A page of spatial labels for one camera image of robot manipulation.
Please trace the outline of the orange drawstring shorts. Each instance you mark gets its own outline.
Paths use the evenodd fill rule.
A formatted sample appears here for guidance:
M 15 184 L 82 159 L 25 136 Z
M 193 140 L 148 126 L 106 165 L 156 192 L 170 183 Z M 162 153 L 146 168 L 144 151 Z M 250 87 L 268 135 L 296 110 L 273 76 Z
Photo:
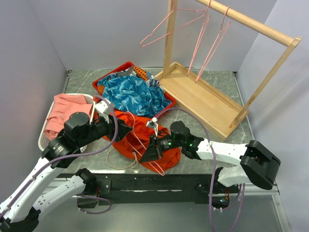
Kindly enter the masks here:
M 128 126 L 133 127 L 134 119 L 132 118 L 130 114 L 125 115 L 124 112 L 119 111 L 119 110 L 115 110 L 114 112 L 117 118 L 123 120 Z M 147 148 L 150 143 L 150 136 L 154 135 L 154 130 L 146 126 L 146 122 L 149 120 L 148 118 L 142 117 L 142 116 L 136 116 L 136 115 L 134 115 L 134 117 L 136 120 L 135 126 L 134 126 L 135 134 L 138 136 L 138 138 Z M 128 143 L 132 144 L 142 155 L 144 154 L 145 152 L 144 148 L 140 145 L 140 143 L 134 137 L 132 132 L 127 134 L 127 136 L 120 142 L 114 142 L 113 148 L 126 158 L 129 158 L 132 160 L 137 158 L 137 161 L 140 161 L 141 157 Z M 161 168 L 164 171 L 167 171 L 168 169 L 176 166 L 179 163 L 180 158 L 181 158 L 180 149 L 173 148 L 171 150 L 164 151 L 163 157 L 157 160 L 156 162 L 161 166 Z M 153 172 L 156 172 L 149 165 L 149 163 L 150 162 L 142 163 L 142 166 L 144 166 L 145 168 Z

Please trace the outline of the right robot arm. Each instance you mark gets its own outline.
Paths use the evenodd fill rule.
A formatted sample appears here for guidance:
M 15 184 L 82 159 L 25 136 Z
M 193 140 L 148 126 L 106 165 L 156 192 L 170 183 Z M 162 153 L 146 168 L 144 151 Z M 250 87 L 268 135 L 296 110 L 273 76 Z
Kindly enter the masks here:
M 180 147 L 181 152 L 193 160 L 216 160 L 229 163 L 230 168 L 216 168 L 211 187 L 220 193 L 227 187 L 252 183 L 271 190 L 278 174 L 281 161 L 259 141 L 248 144 L 227 144 L 208 141 L 194 136 L 182 121 L 173 122 L 171 133 L 158 138 L 150 136 L 150 143 L 140 162 L 157 161 L 165 151 Z

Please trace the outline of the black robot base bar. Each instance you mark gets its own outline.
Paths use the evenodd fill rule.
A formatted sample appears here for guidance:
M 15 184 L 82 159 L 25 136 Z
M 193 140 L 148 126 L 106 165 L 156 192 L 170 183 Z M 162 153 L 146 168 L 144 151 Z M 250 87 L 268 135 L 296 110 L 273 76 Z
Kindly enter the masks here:
M 89 195 L 121 203 L 208 204 L 210 174 L 96 174 Z

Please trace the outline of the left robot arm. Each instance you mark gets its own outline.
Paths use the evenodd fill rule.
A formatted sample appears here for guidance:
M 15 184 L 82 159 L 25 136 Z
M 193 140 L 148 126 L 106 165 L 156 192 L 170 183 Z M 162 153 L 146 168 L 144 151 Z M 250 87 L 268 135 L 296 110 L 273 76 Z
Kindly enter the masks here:
M 86 113 L 72 114 L 58 137 L 51 140 L 36 166 L 18 189 L 0 204 L 2 232 L 32 232 L 43 216 L 74 195 L 94 194 L 96 176 L 79 169 L 68 181 L 44 194 L 43 191 L 81 153 L 81 148 L 104 136 L 111 142 L 121 141 L 132 128 L 111 115 L 90 122 Z

